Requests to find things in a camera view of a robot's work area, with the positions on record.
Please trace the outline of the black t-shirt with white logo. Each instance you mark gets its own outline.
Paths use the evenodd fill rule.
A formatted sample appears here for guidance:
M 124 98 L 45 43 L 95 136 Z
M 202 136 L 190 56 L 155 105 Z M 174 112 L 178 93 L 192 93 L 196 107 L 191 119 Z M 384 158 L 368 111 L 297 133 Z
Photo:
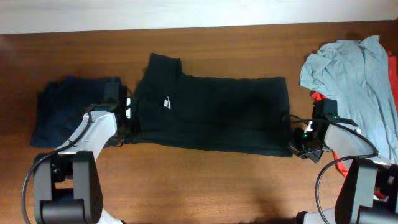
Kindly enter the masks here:
M 289 111 L 282 77 L 194 77 L 179 59 L 151 54 L 126 142 L 290 157 Z

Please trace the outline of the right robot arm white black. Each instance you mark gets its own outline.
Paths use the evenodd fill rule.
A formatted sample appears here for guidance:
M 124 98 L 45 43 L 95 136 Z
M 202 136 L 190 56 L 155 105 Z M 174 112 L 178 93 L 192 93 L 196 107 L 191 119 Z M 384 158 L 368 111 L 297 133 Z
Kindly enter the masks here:
M 283 121 L 304 123 L 289 144 L 297 157 L 318 162 L 325 152 L 338 156 L 318 174 L 315 212 L 302 211 L 296 223 L 397 223 L 397 165 L 383 161 L 375 145 L 361 134 L 358 124 L 338 114 L 335 100 L 313 103 L 312 118 L 285 115 Z M 320 184 L 326 171 L 348 161 L 348 171 L 336 204 L 324 210 Z

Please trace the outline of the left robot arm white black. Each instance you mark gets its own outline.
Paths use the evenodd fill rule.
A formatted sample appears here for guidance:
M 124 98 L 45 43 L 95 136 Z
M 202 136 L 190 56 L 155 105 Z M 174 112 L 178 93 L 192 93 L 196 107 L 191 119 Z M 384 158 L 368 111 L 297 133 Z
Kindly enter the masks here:
M 133 132 L 132 91 L 107 83 L 104 98 L 85 110 L 73 134 L 54 151 L 38 154 L 21 195 L 21 210 L 29 222 L 26 193 L 34 180 L 34 219 L 37 223 L 120 223 L 103 207 L 96 160 L 110 141 L 122 146 Z

